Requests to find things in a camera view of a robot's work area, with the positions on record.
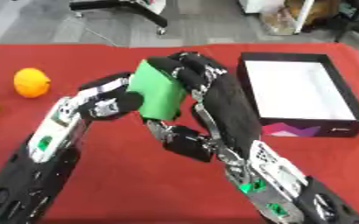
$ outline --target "yellow object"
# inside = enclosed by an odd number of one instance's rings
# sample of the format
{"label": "yellow object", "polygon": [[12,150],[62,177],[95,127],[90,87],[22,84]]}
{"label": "yellow object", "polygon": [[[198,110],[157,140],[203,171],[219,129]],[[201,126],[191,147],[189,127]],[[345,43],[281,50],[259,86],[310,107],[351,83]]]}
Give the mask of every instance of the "yellow object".
{"label": "yellow object", "polygon": [[16,73],[13,84],[20,95],[35,98],[49,90],[50,79],[36,68],[24,68]]}

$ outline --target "white cabinet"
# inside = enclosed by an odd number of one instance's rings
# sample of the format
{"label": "white cabinet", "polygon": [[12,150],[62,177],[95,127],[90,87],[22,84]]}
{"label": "white cabinet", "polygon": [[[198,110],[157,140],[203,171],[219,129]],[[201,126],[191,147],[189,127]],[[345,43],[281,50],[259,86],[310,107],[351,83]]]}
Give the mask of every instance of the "white cabinet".
{"label": "white cabinet", "polygon": [[238,0],[245,13],[259,13],[263,8],[283,5],[285,0]]}

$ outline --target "floor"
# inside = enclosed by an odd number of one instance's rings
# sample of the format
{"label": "floor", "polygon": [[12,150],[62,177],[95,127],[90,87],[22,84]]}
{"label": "floor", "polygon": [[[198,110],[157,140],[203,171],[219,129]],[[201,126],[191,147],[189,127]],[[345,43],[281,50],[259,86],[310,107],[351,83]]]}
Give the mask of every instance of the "floor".
{"label": "floor", "polygon": [[[257,17],[242,14],[237,0],[168,0],[164,36],[144,18],[125,11],[87,11],[76,18],[67,0],[0,0],[0,43],[102,43],[117,46],[190,46],[232,42],[330,42],[330,31],[268,35]],[[359,50],[359,35],[344,42]]]}

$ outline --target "robotic hand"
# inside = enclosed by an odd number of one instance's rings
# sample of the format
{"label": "robotic hand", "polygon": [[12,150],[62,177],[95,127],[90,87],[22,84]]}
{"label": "robotic hand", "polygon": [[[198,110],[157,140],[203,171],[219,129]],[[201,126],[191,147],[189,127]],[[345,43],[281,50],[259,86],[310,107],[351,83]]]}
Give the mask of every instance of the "robotic hand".
{"label": "robotic hand", "polygon": [[197,101],[193,115],[210,135],[147,120],[147,127],[169,151],[204,162],[215,154],[229,181],[269,223],[359,224],[352,207],[259,140],[257,117],[224,66],[197,52],[153,57],[148,63],[191,94]]}
{"label": "robotic hand", "polygon": [[138,109],[143,97],[126,93],[130,73],[104,77],[61,98],[39,128],[0,171],[0,223],[35,223],[76,166],[77,142],[92,121],[114,120]]}

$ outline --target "red tablecloth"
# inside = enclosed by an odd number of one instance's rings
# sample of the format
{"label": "red tablecloth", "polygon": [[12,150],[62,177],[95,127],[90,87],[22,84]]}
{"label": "red tablecloth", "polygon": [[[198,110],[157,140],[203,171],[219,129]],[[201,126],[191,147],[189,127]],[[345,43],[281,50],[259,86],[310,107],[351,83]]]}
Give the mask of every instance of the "red tablecloth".
{"label": "red tablecloth", "polygon": [[[106,74],[132,71],[147,56],[179,50],[205,53],[233,72],[240,52],[326,53],[359,98],[359,54],[345,45],[0,45],[0,167],[61,96],[73,95],[80,84]],[[17,95],[12,78],[24,67],[45,71],[53,81],[51,91],[33,100]],[[180,120],[195,126],[187,113]],[[359,211],[359,136],[264,140]],[[58,223],[258,222],[253,206],[222,171],[218,162],[203,164],[164,151],[135,114],[98,122],[87,133],[82,159],[46,219]]]}

